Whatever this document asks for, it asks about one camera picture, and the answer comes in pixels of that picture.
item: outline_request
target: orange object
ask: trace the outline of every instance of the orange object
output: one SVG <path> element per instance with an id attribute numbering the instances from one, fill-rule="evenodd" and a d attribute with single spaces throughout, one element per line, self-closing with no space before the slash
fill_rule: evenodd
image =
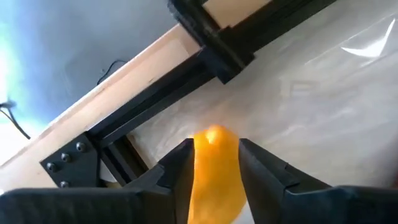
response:
<path id="1" fill-rule="evenodd" d="M 195 134 L 193 142 L 188 223 L 231 223 L 246 202 L 238 161 L 239 138 L 222 126 L 212 126 Z"/>

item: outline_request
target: wooden plank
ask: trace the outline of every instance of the wooden plank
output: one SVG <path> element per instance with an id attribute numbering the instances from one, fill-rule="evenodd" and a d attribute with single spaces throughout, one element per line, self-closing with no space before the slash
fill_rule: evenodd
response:
<path id="1" fill-rule="evenodd" d="M 268 1 L 211 0 L 206 3 L 206 8 L 222 27 L 234 26 Z M 0 167 L 0 189 L 55 187 L 39 161 L 89 130 L 198 50 L 197 43 L 180 25 L 170 29 L 4 163 Z"/>

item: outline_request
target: bolt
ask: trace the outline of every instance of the bolt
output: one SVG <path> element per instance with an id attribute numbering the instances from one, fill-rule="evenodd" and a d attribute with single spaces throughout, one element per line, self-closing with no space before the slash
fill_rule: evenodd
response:
<path id="1" fill-rule="evenodd" d="M 57 171 L 57 166 L 54 163 L 52 163 L 52 162 L 47 163 L 46 167 L 51 172 L 56 172 Z"/>
<path id="2" fill-rule="evenodd" d="M 61 154 L 61 159 L 62 159 L 63 162 L 70 162 L 72 160 L 70 155 L 67 154 L 67 153 L 62 153 Z"/>
<path id="3" fill-rule="evenodd" d="M 61 181 L 60 183 L 61 188 L 68 188 L 69 187 L 69 183 L 66 181 Z"/>
<path id="4" fill-rule="evenodd" d="M 82 143 L 82 142 L 78 142 L 76 144 L 76 149 L 79 152 L 85 152 L 86 151 L 86 144 Z"/>

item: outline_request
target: plastic sheet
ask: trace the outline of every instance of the plastic sheet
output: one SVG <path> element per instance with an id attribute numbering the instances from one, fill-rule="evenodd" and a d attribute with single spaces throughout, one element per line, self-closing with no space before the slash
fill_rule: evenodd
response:
<path id="1" fill-rule="evenodd" d="M 151 164 L 222 124 L 330 185 L 390 186 L 398 166 L 398 2 L 340 0 L 132 132 Z M 237 222 L 247 223 L 249 209 Z"/>

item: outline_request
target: black cable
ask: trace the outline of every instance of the black cable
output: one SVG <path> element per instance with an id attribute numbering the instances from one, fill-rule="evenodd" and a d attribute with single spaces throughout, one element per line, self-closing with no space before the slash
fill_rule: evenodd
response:
<path id="1" fill-rule="evenodd" d="M 18 129 L 19 132 L 21 132 L 21 134 L 23 134 L 25 136 L 25 138 L 30 139 L 30 136 L 28 134 L 26 134 L 26 132 L 19 126 L 19 124 L 17 123 L 16 120 L 12 119 L 6 112 L 4 112 L 3 110 L 0 110 L 0 112 L 2 112 L 11 122 L 12 124 Z"/>
<path id="2" fill-rule="evenodd" d="M 117 60 L 115 60 L 114 62 L 112 62 L 112 64 L 109 66 L 109 68 L 108 68 L 108 70 L 105 72 L 105 74 L 104 74 L 101 78 L 99 78 L 99 80 L 98 80 L 98 82 L 97 82 L 97 85 L 99 85 L 99 84 L 106 78 L 106 76 L 108 75 L 109 71 L 111 71 L 111 68 L 113 67 L 113 65 L 116 64 L 116 63 L 118 63 L 118 62 L 127 63 L 126 61 L 120 60 L 120 59 L 117 59 Z"/>

